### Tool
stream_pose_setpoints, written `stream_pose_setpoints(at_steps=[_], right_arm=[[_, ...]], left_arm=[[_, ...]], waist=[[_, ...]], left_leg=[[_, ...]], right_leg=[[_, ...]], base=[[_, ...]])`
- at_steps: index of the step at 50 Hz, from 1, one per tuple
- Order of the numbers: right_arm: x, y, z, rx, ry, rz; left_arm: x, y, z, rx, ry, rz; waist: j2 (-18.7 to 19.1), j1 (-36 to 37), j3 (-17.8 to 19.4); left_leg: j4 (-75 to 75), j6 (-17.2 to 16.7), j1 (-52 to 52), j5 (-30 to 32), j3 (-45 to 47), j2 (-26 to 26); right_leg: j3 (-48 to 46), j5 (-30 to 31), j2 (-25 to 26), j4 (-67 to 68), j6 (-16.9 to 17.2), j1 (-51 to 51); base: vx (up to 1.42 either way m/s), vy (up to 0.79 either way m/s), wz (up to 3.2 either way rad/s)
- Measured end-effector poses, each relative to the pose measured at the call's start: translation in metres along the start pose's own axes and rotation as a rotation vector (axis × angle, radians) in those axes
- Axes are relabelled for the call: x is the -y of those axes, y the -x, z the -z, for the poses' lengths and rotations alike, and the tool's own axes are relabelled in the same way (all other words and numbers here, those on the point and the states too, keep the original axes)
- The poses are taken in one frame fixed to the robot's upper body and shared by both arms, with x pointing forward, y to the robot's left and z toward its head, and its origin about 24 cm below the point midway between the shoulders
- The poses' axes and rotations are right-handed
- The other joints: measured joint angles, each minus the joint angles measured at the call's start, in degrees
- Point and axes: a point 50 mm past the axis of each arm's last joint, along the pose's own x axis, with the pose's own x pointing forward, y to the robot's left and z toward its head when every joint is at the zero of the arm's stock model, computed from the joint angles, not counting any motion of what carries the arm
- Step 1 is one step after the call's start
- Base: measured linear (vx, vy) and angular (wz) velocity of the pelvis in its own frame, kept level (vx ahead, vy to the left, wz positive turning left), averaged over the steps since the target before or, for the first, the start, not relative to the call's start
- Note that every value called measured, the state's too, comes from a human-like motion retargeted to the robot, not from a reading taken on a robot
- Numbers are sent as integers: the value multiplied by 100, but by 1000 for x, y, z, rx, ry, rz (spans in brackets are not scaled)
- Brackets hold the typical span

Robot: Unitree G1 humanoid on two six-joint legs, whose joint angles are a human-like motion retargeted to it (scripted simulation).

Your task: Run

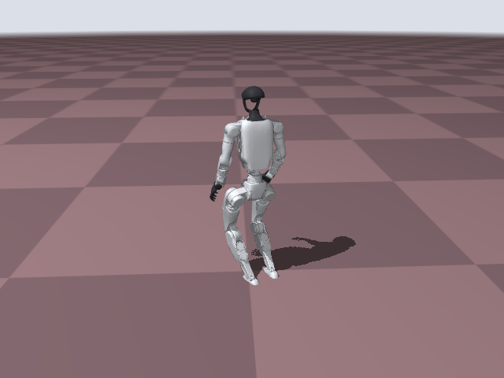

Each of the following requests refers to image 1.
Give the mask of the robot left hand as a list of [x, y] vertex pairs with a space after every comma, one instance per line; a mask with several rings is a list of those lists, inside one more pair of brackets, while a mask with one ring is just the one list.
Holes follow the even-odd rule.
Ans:
[[216, 183], [216, 181], [214, 182], [214, 184], [212, 186], [211, 194], [209, 197], [214, 202], [215, 202], [214, 197], [216, 197], [215, 193], [217, 194], [217, 190], [220, 190], [222, 188], [222, 186], [220, 184], [215, 185], [215, 183]]

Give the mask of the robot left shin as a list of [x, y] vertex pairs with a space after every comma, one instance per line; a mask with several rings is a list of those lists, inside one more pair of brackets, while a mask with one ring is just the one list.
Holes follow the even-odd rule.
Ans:
[[226, 231], [225, 236], [228, 242], [228, 246], [235, 258], [235, 260], [240, 264], [243, 272], [246, 275], [246, 278], [251, 281], [251, 276], [253, 278], [254, 274], [253, 271], [250, 267], [249, 259], [248, 259], [248, 253], [246, 252], [246, 246], [242, 240], [236, 242], [235, 237], [232, 234], [231, 231]]

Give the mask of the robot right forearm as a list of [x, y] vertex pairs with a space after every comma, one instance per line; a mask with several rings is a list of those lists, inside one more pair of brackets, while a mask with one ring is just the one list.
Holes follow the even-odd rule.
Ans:
[[280, 166], [284, 163], [284, 158], [279, 161], [277, 161], [273, 158], [272, 164], [269, 168], [269, 172], [265, 176], [267, 176], [269, 179], [272, 179], [278, 173]]

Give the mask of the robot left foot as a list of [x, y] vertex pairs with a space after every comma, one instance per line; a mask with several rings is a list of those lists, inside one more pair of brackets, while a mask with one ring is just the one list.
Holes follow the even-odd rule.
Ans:
[[259, 281], [258, 281], [256, 278], [253, 278], [252, 276], [251, 276], [251, 279], [252, 279], [251, 281], [249, 281], [249, 280], [246, 278], [246, 275], [243, 275], [243, 278], [244, 278], [246, 281], [248, 281], [249, 283], [253, 284], [253, 285], [258, 285], [258, 284], [259, 284]]

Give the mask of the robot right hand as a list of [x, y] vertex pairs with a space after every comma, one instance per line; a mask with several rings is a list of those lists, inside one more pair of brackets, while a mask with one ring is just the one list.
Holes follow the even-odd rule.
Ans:
[[269, 172], [269, 171], [267, 170], [267, 171], [265, 172], [265, 174], [264, 174], [264, 173], [262, 174], [262, 179], [263, 179], [264, 181], [266, 181], [267, 183], [269, 183], [269, 182], [271, 181], [271, 179], [269, 179], [267, 176], [265, 176], [268, 172]]

